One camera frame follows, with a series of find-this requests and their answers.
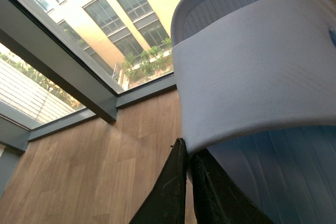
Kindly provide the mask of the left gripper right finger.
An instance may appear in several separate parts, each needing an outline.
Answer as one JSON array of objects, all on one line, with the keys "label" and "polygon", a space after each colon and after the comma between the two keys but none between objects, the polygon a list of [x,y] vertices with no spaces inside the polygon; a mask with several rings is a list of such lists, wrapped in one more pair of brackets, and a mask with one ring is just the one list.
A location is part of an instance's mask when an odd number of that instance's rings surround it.
[{"label": "left gripper right finger", "polygon": [[207,149],[196,153],[191,165],[198,223],[272,223]]}]

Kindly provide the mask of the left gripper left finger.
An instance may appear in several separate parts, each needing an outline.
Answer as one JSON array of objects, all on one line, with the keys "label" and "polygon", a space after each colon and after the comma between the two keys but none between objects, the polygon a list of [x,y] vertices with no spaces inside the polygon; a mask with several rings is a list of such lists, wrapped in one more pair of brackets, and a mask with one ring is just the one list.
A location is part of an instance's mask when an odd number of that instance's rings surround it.
[{"label": "left gripper left finger", "polygon": [[177,138],[151,192],[130,223],[184,223],[187,151]]}]

